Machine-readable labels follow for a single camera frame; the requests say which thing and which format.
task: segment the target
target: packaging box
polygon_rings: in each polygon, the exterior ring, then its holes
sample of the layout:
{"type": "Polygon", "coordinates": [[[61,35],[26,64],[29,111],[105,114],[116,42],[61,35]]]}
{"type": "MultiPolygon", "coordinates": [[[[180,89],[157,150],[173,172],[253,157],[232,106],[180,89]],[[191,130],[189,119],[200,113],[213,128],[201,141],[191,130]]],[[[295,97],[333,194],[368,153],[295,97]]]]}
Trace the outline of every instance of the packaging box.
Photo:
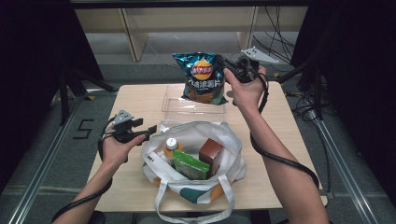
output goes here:
{"type": "Polygon", "coordinates": [[[206,180],[209,164],[195,159],[185,152],[174,151],[175,169],[190,180],[206,180]]]}
{"type": "Polygon", "coordinates": [[[215,175],[218,171],[221,164],[222,151],[223,146],[211,138],[208,138],[199,150],[199,160],[209,164],[210,166],[207,178],[215,175]]]}

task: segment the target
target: chip bag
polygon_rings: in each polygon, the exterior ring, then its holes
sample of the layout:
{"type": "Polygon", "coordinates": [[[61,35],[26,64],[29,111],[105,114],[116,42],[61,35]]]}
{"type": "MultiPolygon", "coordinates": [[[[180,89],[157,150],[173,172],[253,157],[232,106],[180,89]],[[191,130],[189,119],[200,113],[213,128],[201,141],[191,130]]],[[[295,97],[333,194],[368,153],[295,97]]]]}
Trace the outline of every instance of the chip bag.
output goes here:
{"type": "Polygon", "coordinates": [[[224,73],[215,53],[174,53],[173,57],[186,76],[182,98],[212,105],[227,103],[224,73]]]}

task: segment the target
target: tote bag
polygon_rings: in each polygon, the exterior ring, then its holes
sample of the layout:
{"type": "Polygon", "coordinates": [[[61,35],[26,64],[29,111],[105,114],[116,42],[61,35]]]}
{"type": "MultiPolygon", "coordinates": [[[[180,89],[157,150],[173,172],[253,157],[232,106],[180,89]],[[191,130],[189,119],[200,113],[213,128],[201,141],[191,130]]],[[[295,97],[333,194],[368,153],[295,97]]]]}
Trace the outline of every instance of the tote bag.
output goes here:
{"type": "Polygon", "coordinates": [[[155,200],[155,209],[161,219],[172,223],[211,223],[223,220],[231,215],[235,204],[231,184],[246,175],[246,165],[241,157],[242,143],[227,126],[207,121],[194,121],[167,128],[174,121],[163,120],[164,133],[151,136],[142,148],[144,160],[143,172],[148,180],[159,190],[155,200]],[[175,137],[183,145],[184,152],[198,158],[199,149],[211,138],[224,146],[221,163],[216,174],[207,180],[189,180],[176,171],[162,158],[166,139],[175,137]],[[167,217],[160,212],[160,204],[167,189],[180,195],[191,203],[211,203],[225,194],[229,208],[205,217],[167,217]]]}

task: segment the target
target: transparent container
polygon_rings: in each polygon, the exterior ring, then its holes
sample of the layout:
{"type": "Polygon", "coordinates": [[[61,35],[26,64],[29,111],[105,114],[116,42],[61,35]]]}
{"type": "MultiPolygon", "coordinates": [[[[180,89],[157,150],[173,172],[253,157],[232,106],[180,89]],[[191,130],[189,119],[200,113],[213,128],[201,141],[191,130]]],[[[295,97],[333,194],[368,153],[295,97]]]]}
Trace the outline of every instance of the transparent container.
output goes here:
{"type": "Polygon", "coordinates": [[[174,119],[180,122],[196,120],[218,122],[224,121],[225,105],[202,104],[181,98],[184,84],[169,85],[163,97],[165,119],[174,119]]]}

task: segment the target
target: human arm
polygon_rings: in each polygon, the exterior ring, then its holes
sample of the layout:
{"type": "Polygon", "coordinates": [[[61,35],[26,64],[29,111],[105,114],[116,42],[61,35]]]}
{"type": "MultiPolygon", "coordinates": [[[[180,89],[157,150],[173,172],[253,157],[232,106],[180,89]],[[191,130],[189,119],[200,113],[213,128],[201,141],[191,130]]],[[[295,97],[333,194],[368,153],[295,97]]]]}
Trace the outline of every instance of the human arm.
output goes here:
{"type": "MultiPolygon", "coordinates": [[[[107,137],[103,142],[103,162],[99,169],[93,175],[91,180],[85,185],[82,191],[75,197],[73,202],[92,195],[103,189],[110,181],[112,176],[117,172],[120,166],[125,162],[131,148],[140,144],[145,135],[140,135],[132,141],[122,144],[114,137],[107,137]]],[[[93,213],[94,208],[98,204],[100,196],[94,198],[86,203],[80,204],[67,212],[60,215],[52,223],[88,223],[93,213]]]]}
{"type": "MultiPolygon", "coordinates": [[[[265,74],[260,67],[259,73],[265,74]]],[[[238,106],[257,145],[264,151],[297,161],[283,145],[259,112],[263,85],[254,81],[240,83],[230,70],[224,74],[233,88],[233,102],[238,106]]],[[[277,198],[288,213],[290,223],[329,223],[326,210],[312,178],[296,168],[262,157],[277,198]]]]}

